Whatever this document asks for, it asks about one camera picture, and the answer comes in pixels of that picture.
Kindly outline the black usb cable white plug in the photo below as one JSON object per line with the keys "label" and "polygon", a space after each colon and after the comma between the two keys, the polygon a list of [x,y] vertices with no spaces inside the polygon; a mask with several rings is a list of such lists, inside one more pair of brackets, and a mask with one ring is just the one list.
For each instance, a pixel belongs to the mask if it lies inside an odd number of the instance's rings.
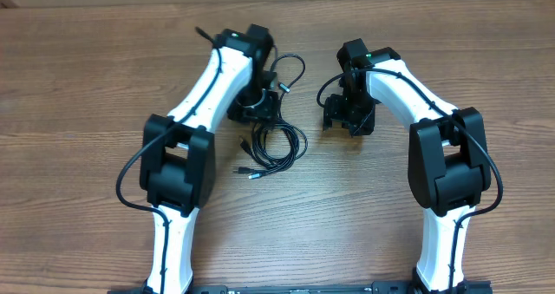
{"label": "black usb cable white plug", "polygon": [[[272,134],[284,138],[282,151],[271,150]],[[309,146],[304,131],[281,118],[255,122],[250,135],[250,140],[240,137],[240,147],[258,166],[238,167],[235,170],[235,173],[246,175],[249,180],[287,171],[305,155]]]}

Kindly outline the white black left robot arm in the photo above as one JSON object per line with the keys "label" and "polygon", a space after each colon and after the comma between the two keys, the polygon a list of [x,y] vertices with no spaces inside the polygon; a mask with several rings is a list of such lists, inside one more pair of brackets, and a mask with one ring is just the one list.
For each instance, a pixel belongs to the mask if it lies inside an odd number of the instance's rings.
{"label": "white black left robot arm", "polygon": [[193,290],[193,232],[216,179],[215,133],[224,117],[242,123],[278,116],[277,75],[264,65],[274,47],[266,27],[210,37],[210,60],[185,99],[167,115],[151,115],[142,147],[123,167],[140,163],[142,208],[153,215],[153,264],[138,293]]}

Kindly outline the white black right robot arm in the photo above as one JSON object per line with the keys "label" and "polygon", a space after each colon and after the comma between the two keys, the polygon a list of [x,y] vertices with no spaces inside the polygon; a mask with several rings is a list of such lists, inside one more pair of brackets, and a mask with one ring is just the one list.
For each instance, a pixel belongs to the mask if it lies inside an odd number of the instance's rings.
{"label": "white black right robot arm", "polygon": [[484,122],[475,108],[457,108],[417,80],[390,47],[368,50],[361,40],[336,54],[343,92],[317,98],[323,128],[339,122],[350,136],[370,135],[377,104],[408,130],[408,184],[423,210],[421,255],[408,293],[490,293],[488,281],[469,281],[462,259],[470,219],[500,173],[487,152]]}

